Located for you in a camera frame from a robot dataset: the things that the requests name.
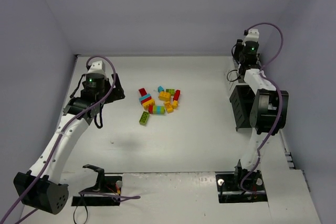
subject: floor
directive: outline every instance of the floor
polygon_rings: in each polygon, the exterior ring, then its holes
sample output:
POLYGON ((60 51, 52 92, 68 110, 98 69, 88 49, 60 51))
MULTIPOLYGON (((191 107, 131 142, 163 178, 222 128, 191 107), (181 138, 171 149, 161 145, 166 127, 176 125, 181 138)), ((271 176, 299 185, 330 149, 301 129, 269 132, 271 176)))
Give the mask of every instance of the floor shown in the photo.
MULTIPOLYGON (((233 171, 251 130, 235 130, 225 88, 228 57, 110 57, 126 98, 107 104, 102 129, 91 125, 73 149, 64 174, 84 164, 125 173, 123 195, 141 199, 120 207, 89 207, 88 223, 311 223, 319 224, 300 170, 290 170, 280 135, 267 147, 261 170, 268 202, 219 204, 214 172, 233 171), (179 107, 139 124, 139 88, 153 97, 158 86, 180 89, 179 107)), ((69 88, 86 72, 79 57, 69 88)), ((74 207, 36 212, 23 223, 72 223, 74 207)), ((24 213, 30 210, 25 207, 24 213)), ((78 209, 82 223, 85 212, 78 209)))

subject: multicolored block stack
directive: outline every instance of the multicolored block stack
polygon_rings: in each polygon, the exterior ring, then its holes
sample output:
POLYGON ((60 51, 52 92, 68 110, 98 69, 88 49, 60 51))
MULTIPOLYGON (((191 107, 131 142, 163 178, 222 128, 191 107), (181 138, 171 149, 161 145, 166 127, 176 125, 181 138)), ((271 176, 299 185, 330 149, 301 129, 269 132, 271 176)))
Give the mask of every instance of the multicolored block stack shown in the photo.
POLYGON ((180 90, 175 89, 166 89, 164 91, 164 88, 159 86, 158 87, 159 92, 159 100, 164 101, 163 106, 155 105, 155 100, 152 98, 151 94, 147 93, 144 88, 139 89, 140 98, 139 101, 142 104, 143 108, 147 111, 144 111, 141 115, 141 118, 139 120, 139 123, 141 125, 146 125, 149 115, 150 114, 164 114, 165 110, 167 110, 167 113, 171 113, 176 109, 179 105, 179 97, 180 97, 180 90))

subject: yellow block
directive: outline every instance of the yellow block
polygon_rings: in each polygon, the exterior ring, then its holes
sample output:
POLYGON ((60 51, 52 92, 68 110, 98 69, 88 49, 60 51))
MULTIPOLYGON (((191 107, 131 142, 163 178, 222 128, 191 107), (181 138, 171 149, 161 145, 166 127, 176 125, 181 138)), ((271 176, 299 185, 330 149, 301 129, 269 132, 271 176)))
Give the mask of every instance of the yellow block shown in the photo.
POLYGON ((178 102, 178 101, 173 101, 173 108, 174 108, 174 109, 176 109, 178 105, 179 105, 179 102, 178 102))
POLYGON ((170 96, 171 95, 168 92, 161 91, 160 94, 159 94, 159 99, 161 101, 168 102, 168 101, 170 101, 170 96))
POLYGON ((174 111, 173 110, 173 106, 172 106, 172 104, 170 102, 164 102, 163 105, 166 108, 167 113, 171 113, 171 112, 174 111))
POLYGON ((151 99, 151 100, 149 100, 149 101, 146 101, 146 102, 144 102, 144 103, 142 104, 142 106, 144 107, 145 110, 148 109, 149 105, 155 105, 155 101, 154 101, 154 99, 151 99))

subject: blue block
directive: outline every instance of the blue block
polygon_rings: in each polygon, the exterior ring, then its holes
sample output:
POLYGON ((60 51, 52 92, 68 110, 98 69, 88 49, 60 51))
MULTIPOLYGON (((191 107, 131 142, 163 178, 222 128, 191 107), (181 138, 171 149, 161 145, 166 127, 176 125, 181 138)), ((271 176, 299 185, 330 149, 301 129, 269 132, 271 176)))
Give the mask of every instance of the blue block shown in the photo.
POLYGON ((161 87, 161 86, 159 86, 157 90, 158 90, 159 93, 164 91, 163 87, 161 87))
POLYGON ((151 94, 146 94, 146 95, 144 95, 143 97, 140 97, 139 98, 139 102, 141 102, 142 100, 145 100, 146 98, 148 98, 148 97, 150 97, 151 96, 151 94))

